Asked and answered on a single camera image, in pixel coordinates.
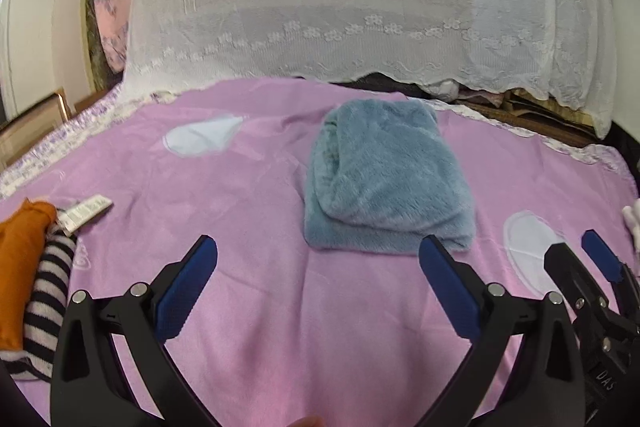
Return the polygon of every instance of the orange clothing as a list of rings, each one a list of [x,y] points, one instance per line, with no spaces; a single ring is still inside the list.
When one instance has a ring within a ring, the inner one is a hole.
[[[24,200],[0,223],[0,349],[22,349],[22,318],[49,225],[56,208],[45,201]]]

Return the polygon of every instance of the blue plush fabric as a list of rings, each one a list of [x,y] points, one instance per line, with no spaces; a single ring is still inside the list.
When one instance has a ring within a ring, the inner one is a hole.
[[[417,255],[430,233],[448,250],[466,250],[476,233],[471,192],[433,110],[382,100],[332,110],[307,171],[308,244]]]

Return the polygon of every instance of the blue gripper pad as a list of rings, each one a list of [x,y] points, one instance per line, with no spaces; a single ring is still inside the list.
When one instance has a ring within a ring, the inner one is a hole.
[[[156,339],[164,344],[180,333],[218,263],[216,242],[205,237],[156,308]]]
[[[582,234],[582,249],[611,283],[622,282],[622,263],[595,230]]]
[[[433,288],[449,322],[459,337],[476,341],[481,334],[480,309],[458,274],[436,244],[425,237],[420,243],[418,258],[422,272]]]

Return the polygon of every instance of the striped fabric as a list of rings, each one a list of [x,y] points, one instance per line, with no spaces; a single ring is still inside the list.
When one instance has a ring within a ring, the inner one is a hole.
[[[0,351],[0,359],[14,380],[51,379],[77,241],[75,235],[66,237],[57,223],[47,232],[24,313],[23,351]]]

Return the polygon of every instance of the white tag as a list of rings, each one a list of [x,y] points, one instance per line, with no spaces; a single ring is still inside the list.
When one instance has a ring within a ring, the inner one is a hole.
[[[68,210],[59,212],[58,222],[67,233],[74,233],[82,227],[82,225],[94,219],[95,216],[109,208],[112,204],[113,201],[109,198],[96,194],[72,206]]]

